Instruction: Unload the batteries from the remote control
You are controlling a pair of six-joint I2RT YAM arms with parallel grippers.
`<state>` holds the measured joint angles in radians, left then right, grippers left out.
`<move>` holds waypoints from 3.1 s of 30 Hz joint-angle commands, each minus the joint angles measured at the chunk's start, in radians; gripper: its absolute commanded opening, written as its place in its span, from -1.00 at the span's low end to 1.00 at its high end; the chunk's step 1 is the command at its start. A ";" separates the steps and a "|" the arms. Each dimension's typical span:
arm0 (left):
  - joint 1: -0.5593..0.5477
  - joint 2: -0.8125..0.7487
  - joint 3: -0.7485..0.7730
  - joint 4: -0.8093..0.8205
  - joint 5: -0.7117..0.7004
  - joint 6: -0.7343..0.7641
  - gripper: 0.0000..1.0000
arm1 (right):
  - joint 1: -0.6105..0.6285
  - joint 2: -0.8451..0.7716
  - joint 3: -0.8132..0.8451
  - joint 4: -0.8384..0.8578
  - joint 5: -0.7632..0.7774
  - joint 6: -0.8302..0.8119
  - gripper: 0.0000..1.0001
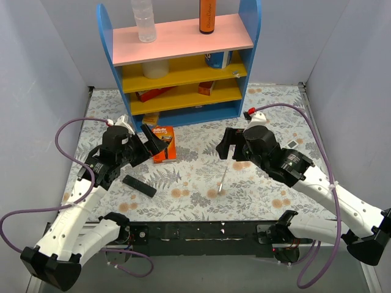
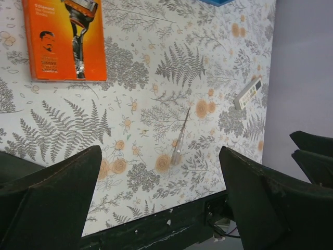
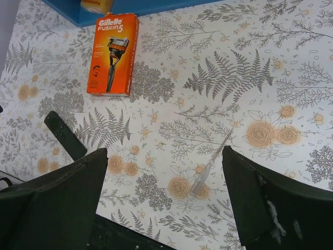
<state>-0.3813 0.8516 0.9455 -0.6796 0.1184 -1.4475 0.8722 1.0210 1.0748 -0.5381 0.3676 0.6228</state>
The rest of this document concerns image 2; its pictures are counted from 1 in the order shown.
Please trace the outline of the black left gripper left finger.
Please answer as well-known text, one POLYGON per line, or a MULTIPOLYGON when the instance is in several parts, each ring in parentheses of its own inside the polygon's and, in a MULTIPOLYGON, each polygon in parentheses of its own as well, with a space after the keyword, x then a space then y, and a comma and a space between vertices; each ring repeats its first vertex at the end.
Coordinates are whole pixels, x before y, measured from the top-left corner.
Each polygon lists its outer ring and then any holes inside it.
POLYGON ((1 249, 78 249, 100 165, 97 145, 48 167, 1 152, 1 249))

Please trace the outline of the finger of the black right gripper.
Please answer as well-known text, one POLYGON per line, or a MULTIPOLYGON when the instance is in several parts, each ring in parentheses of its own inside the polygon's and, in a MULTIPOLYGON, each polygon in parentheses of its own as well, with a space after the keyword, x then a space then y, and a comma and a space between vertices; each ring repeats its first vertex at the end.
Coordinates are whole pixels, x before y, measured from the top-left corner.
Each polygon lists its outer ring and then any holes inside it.
POLYGON ((332 157, 299 149, 291 156, 312 184, 332 185, 332 157))
POLYGON ((295 145, 303 151, 332 156, 333 138, 313 135, 303 131, 296 131, 290 134, 295 145))

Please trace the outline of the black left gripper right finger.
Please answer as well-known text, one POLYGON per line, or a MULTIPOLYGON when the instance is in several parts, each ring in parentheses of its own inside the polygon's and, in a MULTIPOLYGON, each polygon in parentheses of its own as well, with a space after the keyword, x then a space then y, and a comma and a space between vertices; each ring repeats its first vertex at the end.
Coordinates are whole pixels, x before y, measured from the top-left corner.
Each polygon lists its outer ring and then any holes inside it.
POLYGON ((332 249, 332 189, 290 177, 225 146, 219 159, 244 249, 332 249))

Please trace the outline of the clear handle screwdriver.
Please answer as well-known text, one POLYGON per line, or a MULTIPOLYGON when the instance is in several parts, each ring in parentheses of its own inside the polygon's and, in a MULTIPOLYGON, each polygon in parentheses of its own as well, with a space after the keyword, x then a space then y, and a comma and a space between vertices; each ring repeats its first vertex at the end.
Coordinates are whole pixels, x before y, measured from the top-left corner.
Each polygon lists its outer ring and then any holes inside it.
POLYGON ((181 150, 182 150, 183 140, 184 140, 184 135, 185 135, 186 122, 188 120, 189 112, 190 112, 190 108, 187 111, 185 121, 183 123, 183 126, 181 128, 181 132, 180 132, 179 137, 177 139, 176 147, 175 147, 175 149, 173 151, 173 154, 172 154, 172 157, 171 157, 171 164, 172 165, 178 165, 179 162, 180 162, 181 150))

